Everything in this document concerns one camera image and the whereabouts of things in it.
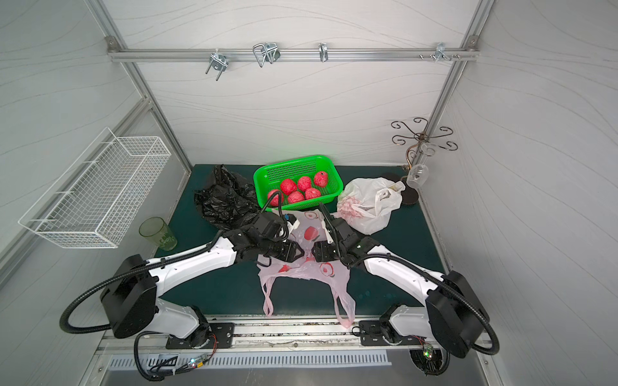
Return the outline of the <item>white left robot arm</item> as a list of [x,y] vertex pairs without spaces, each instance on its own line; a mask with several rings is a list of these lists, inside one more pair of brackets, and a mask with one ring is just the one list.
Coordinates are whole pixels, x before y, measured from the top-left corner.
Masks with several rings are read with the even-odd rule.
[[[304,255],[291,233],[300,221],[291,213],[262,212],[238,229],[218,232],[207,244],[168,257],[144,260],[127,257],[112,278],[85,291],[60,317],[62,331],[85,335],[112,331],[117,339],[140,333],[159,333],[183,340],[190,347],[205,345],[212,328],[197,307],[182,307],[164,300],[168,291],[215,270],[241,262],[269,266],[294,262]],[[97,326],[73,326],[70,316],[85,300],[100,294],[108,322]]]

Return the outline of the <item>white printed plastic bag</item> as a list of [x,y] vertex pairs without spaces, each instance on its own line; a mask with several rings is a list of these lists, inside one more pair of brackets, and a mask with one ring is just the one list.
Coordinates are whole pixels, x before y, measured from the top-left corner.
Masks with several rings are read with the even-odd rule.
[[406,185],[385,178],[358,178],[348,183],[337,199],[336,215],[367,236],[389,224],[393,211],[402,205]]

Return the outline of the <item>black plastic bag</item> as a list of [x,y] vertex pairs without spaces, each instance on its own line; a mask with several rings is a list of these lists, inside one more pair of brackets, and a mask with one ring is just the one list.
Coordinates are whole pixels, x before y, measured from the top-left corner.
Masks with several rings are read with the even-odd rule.
[[254,185],[225,165],[212,169],[193,200],[203,219],[225,231],[249,224],[261,210]]

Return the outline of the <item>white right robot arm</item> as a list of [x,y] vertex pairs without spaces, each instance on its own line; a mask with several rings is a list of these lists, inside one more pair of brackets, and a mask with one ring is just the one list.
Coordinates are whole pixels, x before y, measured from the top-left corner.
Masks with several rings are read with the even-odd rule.
[[375,239],[362,237],[341,218],[327,216],[324,225],[327,239],[312,249],[318,261],[338,261],[349,269],[364,270],[410,294],[425,307],[431,337],[450,355],[464,358],[471,350],[485,355],[500,352],[489,315],[462,274],[415,265]]

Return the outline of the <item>pink plastic bag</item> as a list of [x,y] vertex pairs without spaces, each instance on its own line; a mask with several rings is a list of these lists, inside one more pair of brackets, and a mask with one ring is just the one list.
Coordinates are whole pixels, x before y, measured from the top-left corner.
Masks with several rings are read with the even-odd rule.
[[323,215],[318,210],[313,211],[285,211],[297,217],[300,226],[291,234],[291,239],[297,241],[305,251],[305,255],[292,263],[273,260],[268,267],[259,269],[258,277],[264,294],[263,311],[270,317],[275,306],[270,299],[273,285],[277,278],[294,280],[319,281],[330,287],[333,308],[339,324],[349,329],[356,316],[356,302],[347,291],[350,271],[340,262],[320,263],[312,255],[313,244],[317,241],[326,241],[321,227]]

